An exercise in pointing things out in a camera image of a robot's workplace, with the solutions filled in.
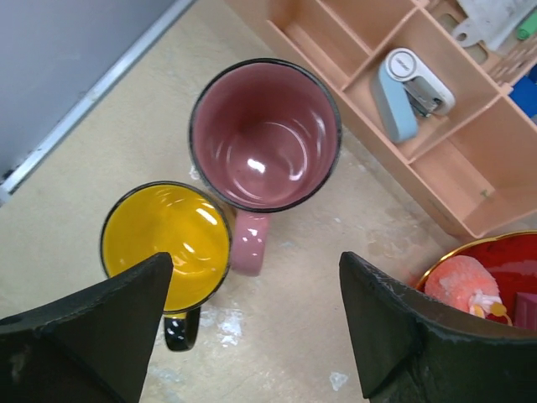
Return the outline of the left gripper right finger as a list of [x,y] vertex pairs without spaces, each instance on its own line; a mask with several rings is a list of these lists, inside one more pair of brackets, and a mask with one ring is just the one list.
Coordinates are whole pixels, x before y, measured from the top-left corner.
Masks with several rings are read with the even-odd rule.
[[536,334],[446,306],[353,252],[341,296],[371,402],[534,402]]

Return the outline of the red three-tier cake stand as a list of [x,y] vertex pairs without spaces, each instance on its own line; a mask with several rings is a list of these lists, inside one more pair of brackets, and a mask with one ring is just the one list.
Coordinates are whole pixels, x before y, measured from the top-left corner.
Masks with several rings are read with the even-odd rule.
[[[457,255],[475,258],[492,275],[513,322],[511,327],[516,327],[516,295],[519,292],[536,294],[536,231],[533,229],[483,238],[454,249],[425,272],[416,289],[424,292],[429,273],[445,259]],[[488,320],[501,323],[493,317]]]

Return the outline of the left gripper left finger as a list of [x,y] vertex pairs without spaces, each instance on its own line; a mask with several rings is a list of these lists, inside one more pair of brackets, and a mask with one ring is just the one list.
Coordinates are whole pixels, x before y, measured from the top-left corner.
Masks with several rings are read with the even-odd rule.
[[171,257],[157,253],[84,290],[1,320],[3,402],[137,402]]

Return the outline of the yellow mug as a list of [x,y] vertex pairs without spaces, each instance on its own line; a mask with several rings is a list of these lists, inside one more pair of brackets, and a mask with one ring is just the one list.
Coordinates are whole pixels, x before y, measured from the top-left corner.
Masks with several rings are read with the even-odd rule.
[[176,181],[153,181],[122,196],[107,214],[100,258],[107,276],[167,253],[173,273],[164,304],[164,339],[174,352],[192,349],[201,307],[230,269],[232,231],[223,209],[205,192]]

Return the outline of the pink mug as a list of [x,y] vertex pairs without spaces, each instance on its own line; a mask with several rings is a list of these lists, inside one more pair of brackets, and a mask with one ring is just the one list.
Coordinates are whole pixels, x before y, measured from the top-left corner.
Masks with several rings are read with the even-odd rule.
[[334,97],[293,62],[245,60],[206,84],[190,115],[190,155],[205,184],[237,210],[233,270],[259,275],[271,214],[298,206],[323,187],[341,140]]

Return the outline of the pink peach pastry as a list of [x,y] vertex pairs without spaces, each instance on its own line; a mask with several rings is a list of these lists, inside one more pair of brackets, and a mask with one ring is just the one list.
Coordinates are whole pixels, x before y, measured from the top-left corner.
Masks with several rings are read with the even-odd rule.
[[451,256],[429,273],[424,292],[436,300],[475,317],[493,317],[512,326],[496,280],[475,258]]

